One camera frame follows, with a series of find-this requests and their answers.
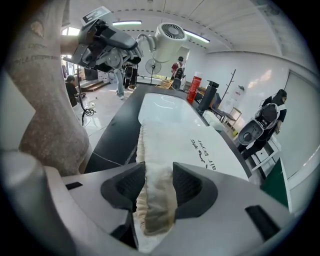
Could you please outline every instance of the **cloth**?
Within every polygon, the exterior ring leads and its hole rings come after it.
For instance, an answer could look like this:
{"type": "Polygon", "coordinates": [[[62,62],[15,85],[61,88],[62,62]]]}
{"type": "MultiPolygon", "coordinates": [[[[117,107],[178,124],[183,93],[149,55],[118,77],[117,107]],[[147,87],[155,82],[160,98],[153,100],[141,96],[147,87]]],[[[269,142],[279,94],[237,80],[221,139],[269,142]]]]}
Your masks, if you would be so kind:
{"type": "Polygon", "coordinates": [[[35,109],[19,150],[56,168],[61,176],[79,174],[90,149],[61,74],[60,32],[66,3],[46,1],[39,6],[19,29],[5,63],[12,81],[35,109]]]}
{"type": "Polygon", "coordinates": [[[145,185],[137,198],[136,216],[146,236],[170,230],[177,208],[173,162],[248,177],[220,134],[211,126],[184,126],[145,120],[140,129],[136,161],[145,162],[145,185]]]}

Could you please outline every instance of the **white fabric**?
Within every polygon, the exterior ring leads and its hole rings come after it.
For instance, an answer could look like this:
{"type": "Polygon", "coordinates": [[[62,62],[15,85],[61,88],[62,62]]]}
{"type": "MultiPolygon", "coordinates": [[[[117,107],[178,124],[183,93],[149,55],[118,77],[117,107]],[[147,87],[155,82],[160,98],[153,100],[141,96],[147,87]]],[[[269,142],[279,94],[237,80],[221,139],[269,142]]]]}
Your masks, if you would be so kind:
{"type": "Polygon", "coordinates": [[[210,126],[212,126],[215,130],[217,131],[223,131],[224,130],[224,125],[220,122],[218,117],[215,116],[214,113],[211,111],[204,111],[203,113],[203,118],[208,122],[210,126]]]}
{"type": "Polygon", "coordinates": [[[214,128],[181,127],[145,120],[140,129],[137,162],[145,162],[145,185],[137,198],[137,217],[147,236],[167,232],[177,208],[173,162],[206,167],[248,180],[236,156],[214,128]]]}

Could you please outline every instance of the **white floor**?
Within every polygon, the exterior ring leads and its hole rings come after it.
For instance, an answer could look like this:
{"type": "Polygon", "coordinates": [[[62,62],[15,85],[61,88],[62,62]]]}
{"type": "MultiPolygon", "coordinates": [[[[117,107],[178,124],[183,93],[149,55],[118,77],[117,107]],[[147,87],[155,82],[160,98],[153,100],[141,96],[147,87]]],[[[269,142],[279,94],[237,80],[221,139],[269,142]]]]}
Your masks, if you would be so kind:
{"type": "MultiPolygon", "coordinates": [[[[116,83],[108,84],[94,92],[87,92],[86,97],[82,99],[85,108],[92,108],[96,111],[93,116],[84,116],[84,127],[92,150],[95,149],[112,118],[132,93],[132,91],[125,90],[124,99],[119,99],[116,90],[116,83]]],[[[81,120],[83,111],[80,105],[74,107],[74,112],[81,120]]]]}

